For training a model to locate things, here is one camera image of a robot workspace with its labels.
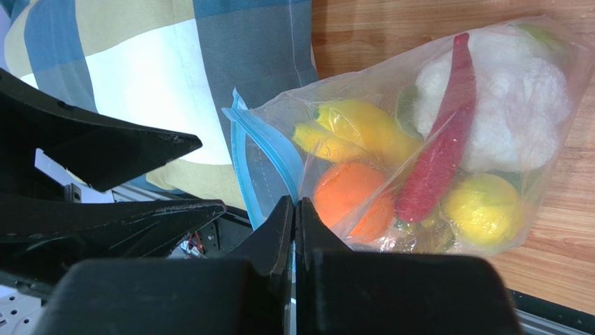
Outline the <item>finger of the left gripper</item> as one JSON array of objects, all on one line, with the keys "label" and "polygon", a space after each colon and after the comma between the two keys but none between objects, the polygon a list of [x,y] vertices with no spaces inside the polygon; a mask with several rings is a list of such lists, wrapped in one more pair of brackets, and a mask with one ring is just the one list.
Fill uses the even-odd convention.
[{"label": "finger of the left gripper", "polygon": [[1,284],[53,288],[75,263],[163,258],[226,213],[220,200],[74,204],[1,196]]},{"label": "finger of the left gripper", "polygon": [[53,98],[1,71],[1,166],[30,174],[36,150],[109,191],[202,147],[192,134],[133,124]]}]

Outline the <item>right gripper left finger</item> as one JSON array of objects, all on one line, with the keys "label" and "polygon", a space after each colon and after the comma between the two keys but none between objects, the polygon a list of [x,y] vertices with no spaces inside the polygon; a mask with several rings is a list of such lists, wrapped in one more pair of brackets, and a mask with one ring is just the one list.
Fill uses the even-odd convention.
[{"label": "right gripper left finger", "polygon": [[107,259],[60,280],[35,334],[288,334],[295,205],[222,258]]}]

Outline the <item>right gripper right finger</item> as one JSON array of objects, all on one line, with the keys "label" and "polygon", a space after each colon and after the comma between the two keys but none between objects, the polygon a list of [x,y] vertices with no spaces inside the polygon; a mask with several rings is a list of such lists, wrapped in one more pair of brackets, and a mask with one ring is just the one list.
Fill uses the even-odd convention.
[{"label": "right gripper right finger", "polygon": [[309,199],[295,213],[299,334],[521,334],[495,269],[467,255],[351,250]]}]

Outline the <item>clear zip top bag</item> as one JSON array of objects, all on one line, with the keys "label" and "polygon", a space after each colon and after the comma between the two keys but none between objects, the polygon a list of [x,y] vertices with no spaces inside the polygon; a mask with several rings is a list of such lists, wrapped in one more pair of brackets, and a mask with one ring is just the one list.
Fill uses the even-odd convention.
[{"label": "clear zip top bag", "polygon": [[255,227],[311,200],[361,251],[494,255],[530,231],[594,46],[547,17],[440,38],[223,112]]}]

